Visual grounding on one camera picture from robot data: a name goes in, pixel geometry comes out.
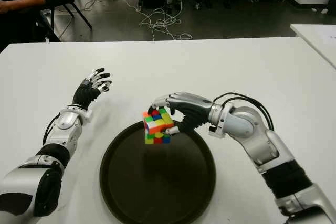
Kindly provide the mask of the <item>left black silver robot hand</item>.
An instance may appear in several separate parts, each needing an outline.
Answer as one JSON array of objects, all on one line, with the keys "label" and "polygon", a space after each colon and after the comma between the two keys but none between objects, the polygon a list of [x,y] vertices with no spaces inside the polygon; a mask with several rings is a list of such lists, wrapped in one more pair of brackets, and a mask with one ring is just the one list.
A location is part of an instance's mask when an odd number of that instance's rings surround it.
[{"label": "left black silver robot hand", "polygon": [[93,102],[100,94],[108,92],[112,81],[108,78],[110,73],[105,72],[105,68],[94,70],[76,89],[71,105],[78,106],[87,110],[91,102]]}]

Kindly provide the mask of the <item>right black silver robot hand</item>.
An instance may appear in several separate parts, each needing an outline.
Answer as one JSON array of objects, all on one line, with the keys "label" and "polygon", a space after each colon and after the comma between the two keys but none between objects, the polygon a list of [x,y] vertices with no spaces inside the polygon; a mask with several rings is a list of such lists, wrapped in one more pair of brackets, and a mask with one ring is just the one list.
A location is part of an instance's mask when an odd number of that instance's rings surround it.
[{"label": "right black silver robot hand", "polygon": [[192,131],[195,128],[209,122],[209,114],[213,106],[213,102],[207,98],[187,92],[175,92],[169,95],[156,98],[148,109],[148,114],[154,109],[167,107],[170,114],[175,111],[181,112],[183,120],[176,126],[164,129],[163,132],[168,135]]}]

